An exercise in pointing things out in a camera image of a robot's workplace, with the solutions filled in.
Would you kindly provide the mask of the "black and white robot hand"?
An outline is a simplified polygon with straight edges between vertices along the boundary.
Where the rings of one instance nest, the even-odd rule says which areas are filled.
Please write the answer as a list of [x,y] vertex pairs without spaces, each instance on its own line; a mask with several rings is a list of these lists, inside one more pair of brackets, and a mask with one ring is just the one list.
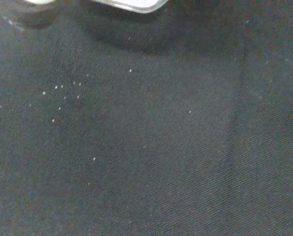
[[94,2],[135,13],[147,14],[163,7],[168,0],[94,0]]

